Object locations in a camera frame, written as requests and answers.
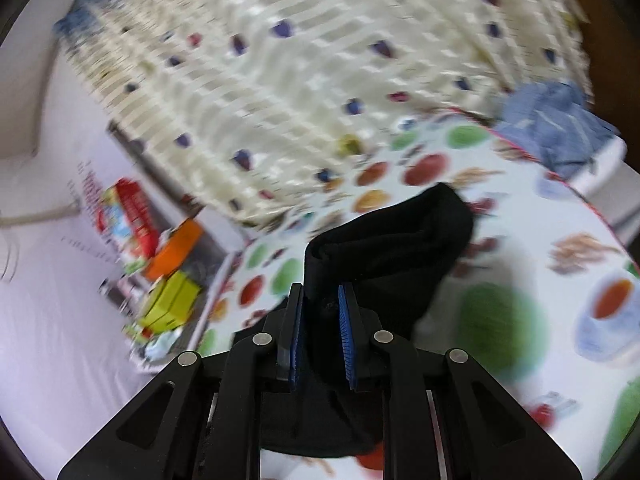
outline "snack package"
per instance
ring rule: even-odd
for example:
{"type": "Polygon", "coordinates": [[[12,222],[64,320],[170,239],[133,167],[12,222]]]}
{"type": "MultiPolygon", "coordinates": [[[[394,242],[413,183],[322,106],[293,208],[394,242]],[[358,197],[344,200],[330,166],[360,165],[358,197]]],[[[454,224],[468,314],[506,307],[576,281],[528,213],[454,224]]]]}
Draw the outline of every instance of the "snack package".
{"type": "Polygon", "coordinates": [[[121,178],[102,194],[97,215],[98,230],[116,244],[126,274],[143,269],[156,255],[159,233],[140,184],[121,178]]]}

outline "blue cloth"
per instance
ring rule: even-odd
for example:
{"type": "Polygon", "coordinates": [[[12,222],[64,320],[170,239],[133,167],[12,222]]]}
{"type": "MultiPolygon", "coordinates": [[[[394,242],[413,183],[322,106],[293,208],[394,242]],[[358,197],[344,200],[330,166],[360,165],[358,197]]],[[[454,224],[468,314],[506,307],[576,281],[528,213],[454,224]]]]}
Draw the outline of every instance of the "blue cloth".
{"type": "Polygon", "coordinates": [[[537,157],[567,180],[618,130],[585,109],[575,83],[544,82],[522,86],[504,103],[501,136],[537,157]]]}

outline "folded black clothing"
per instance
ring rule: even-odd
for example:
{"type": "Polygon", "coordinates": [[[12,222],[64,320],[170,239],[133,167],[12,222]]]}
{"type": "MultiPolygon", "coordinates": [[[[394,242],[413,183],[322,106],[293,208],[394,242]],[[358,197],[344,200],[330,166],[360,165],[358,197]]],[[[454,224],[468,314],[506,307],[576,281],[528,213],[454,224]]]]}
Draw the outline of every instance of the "folded black clothing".
{"type": "MultiPolygon", "coordinates": [[[[263,395],[262,447],[320,458],[373,450],[382,440],[382,396],[349,388],[338,286],[353,283],[360,307],[375,311],[386,330],[410,339],[472,228],[469,208],[449,186],[437,184],[309,243],[303,287],[305,373],[295,393],[263,395]]],[[[236,340],[261,328],[262,322],[239,332],[236,340]]]]}

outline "patterned fabric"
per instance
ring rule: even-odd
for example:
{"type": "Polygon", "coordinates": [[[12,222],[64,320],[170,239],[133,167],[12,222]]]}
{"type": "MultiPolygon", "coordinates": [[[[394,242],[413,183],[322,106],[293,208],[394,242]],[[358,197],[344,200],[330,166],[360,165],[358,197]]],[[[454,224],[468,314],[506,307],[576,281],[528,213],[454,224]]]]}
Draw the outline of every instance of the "patterned fabric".
{"type": "Polygon", "coordinates": [[[539,79],[589,91],[563,0],[77,0],[58,30],[153,163],[254,224],[410,111],[490,118],[539,79]]]}
{"type": "Polygon", "coordinates": [[[585,104],[574,83],[531,83],[508,97],[495,130],[569,180],[619,133],[585,104]]]}
{"type": "MultiPolygon", "coordinates": [[[[599,215],[527,153],[451,112],[404,124],[389,146],[310,194],[246,248],[211,307],[198,351],[226,351],[234,332],[276,307],[303,279],[311,238],[448,182],[476,214],[475,232],[416,325],[414,343],[466,349],[582,477],[594,478],[640,410],[636,266],[599,215]]],[[[265,452],[262,464],[274,471],[269,478],[310,478],[310,464],[299,458],[265,452]],[[300,467],[284,468],[292,462],[300,467]]],[[[355,458],[324,468],[318,478],[376,478],[355,458]]]]}

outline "brown wooden surface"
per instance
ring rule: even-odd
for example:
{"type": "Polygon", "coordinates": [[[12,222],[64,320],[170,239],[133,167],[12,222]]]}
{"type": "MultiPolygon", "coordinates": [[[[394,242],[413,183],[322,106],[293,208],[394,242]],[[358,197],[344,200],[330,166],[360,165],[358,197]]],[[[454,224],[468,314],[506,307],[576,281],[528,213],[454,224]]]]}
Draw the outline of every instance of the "brown wooden surface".
{"type": "Polygon", "coordinates": [[[578,1],[591,22],[582,33],[591,58],[593,111],[620,130],[626,162],[640,171],[640,43],[609,0],[578,1]]]}

